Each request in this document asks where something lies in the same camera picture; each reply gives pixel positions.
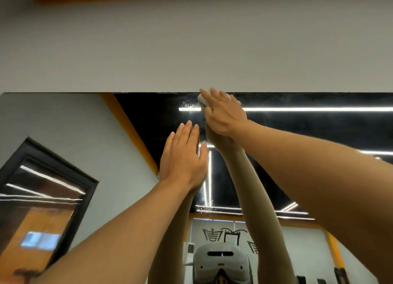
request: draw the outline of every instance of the orange wall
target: orange wall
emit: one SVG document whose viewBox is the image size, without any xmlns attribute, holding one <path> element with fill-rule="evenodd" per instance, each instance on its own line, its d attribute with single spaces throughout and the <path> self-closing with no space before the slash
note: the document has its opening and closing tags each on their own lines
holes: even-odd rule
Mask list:
<svg viewBox="0 0 393 284">
<path fill-rule="evenodd" d="M 22 277 L 12 276 L 19 268 L 43 271 L 53 252 L 22 248 L 20 244 L 29 231 L 63 233 L 72 212 L 55 208 L 32 208 L 0 257 L 0 284 L 23 283 Z"/>
</svg>

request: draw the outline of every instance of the vr headset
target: vr headset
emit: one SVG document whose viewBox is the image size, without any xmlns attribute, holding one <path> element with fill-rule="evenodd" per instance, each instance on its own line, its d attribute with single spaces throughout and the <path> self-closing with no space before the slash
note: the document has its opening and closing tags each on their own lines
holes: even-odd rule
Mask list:
<svg viewBox="0 0 393 284">
<path fill-rule="evenodd" d="M 228 284 L 253 284 L 251 264 L 248 256 L 235 245 L 208 243 L 194 254 L 193 283 L 214 284 L 219 275 L 227 278 Z"/>
</svg>

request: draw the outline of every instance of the black ceiling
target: black ceiling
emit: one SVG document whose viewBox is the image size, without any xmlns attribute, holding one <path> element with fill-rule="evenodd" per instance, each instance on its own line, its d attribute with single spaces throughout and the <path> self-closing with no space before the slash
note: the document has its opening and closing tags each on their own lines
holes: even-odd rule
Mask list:
<svg viewBox="0 0 393 284">
<path fill-rule="evenodd" d="M 197 93 L 122 93 L 116 98 L 159 165 L 165 140 L 180 123 L 191 119 L 201 127 L 200 112 L 180 112 L 179 107 L 197 106 Z M 386 93 L 236 93 L 245 107 L 294 106 L 393 106 L 393 94 Z M 248 112 L 248 118 L 264 126 L 323 138 L 361 150 L 393 150 L 393 113 L 262 113 Z M 236 191 L 220 154 L 213 150 L 213 200 L 215 206 L 239 207 Z M 380 156 L 393 163 L 393 157 Z M 276 210 L 291 200 L 277 187 L 263 168 L 253 165 Z M 195 204 L 202 198 L 196 196 Z"/>
</svg>

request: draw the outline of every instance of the window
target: window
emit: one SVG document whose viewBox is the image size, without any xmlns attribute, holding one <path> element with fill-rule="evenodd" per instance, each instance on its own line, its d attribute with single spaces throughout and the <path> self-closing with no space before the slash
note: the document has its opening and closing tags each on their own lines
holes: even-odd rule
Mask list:
<svg viewBox="0 0 393 284">
<path fill-rule="evenodd" d="M 97 183 L 32 139 L 22 143 L 0 169 L 0 282 L 39 275 L 68 251 Z"/>
</svg>

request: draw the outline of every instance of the white vr headset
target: white vr headset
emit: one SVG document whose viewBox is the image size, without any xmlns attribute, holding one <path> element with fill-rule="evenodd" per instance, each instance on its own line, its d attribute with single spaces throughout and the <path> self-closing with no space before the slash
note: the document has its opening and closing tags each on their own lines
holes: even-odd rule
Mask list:
<svg viewBox="0 0 393 284">
<path fill-rule="evenodd" d="M 227 278 L 228 284 L 253 284 L 251 264 L 248 256 L 235 245 L 208 243 L 198 248 L 193 266 L 194 284 L 214 284 L 219 275 Z"/>
</svg>

